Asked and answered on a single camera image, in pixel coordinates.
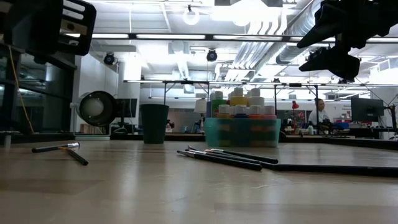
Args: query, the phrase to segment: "green cup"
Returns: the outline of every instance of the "green cup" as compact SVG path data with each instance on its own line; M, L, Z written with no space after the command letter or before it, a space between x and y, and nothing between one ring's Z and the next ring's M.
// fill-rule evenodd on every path
M141 105L145 144L163 144L168 114L169 106L156 104Z

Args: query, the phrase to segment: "fluorescent light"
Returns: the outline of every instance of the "fluorescent light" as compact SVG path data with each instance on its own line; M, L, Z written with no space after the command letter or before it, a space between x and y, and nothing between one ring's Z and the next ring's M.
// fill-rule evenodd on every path
M367 43L377 43L377 42L382 42L382 43L386 43L386 42L390 42L390 43L398 43L398 38L396 37L372 37L370 38L368 41L366 41Z
M282 37L263 35L214 35L215 40L257 40L257 41L281 41Z
M299 42L302 39L303 39L303 37L291 37L290 41ZM329 42L334 43L334 42L336 42L336 39L334 37L330 37L330 38L327 38L327 39L321 41L321 43L329 43Z
M209 84L242 85L243 82L209 82Z
M125 80L128 83L163 83L160 80Z
M68 36L71 36L71 37L80 37L80 34L65 34L65 35L68 35Z
M204 40L205 35L196 34L137 34L137 39L182 39L182 40Z
M289 47L296 47L297 43L286 43L286 45L288 45ZM311 47L329 47L329 44L313 44L311 45Z
M200 100L202 98L197 98L197 97L161 97L161 96L150 96L148 99L155 99L155 100L164 100L164 99L170 99L170 100Z
M128 34L93 34L93 38L104 38L104 39L128 39Z

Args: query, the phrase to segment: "white bottle cap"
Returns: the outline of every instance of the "white bottle cap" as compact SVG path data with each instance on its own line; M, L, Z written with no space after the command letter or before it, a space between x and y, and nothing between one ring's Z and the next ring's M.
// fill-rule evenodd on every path
M261 106L259 105L250 106L250 114L261 114Z
M219 105L218 114L229 114L229 105Z
M273 114L275 114L275 107L274 106L265 106L264 107L264 114L265 115L273 115Z
M210 93L210 101L214 100L216 98L216 95L214 93Z
M235 114L246 114L246 105L236 105Z
M216 91L215 93L216 99L223 99L224 98L224 94L222 91Z
M260 96L260 89L259 88L251 89L251 96Z
M240 87L235 87L234 93L235 93L235 96L243 96L243 89Z
M229 107L229 115L235 115L235 107L234 106Z

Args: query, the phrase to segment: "computer monitor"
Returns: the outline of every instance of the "computer monitor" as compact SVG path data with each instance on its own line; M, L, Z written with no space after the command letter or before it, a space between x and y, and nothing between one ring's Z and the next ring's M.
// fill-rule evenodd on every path
M379 117L384 116L382 100L352 98L351 109L353 111L352 121L378 122Z
M135 118L137 99L116 99L116 103L119 106L118 118Z

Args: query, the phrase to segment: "yellow bottle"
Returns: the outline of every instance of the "yellow bottle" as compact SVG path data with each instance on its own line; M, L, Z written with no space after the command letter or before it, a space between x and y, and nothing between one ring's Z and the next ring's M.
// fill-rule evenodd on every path
M233 91L233 96L231 97L231 106L236 105L247 105L248 99L243 96L243 89L236 87Z

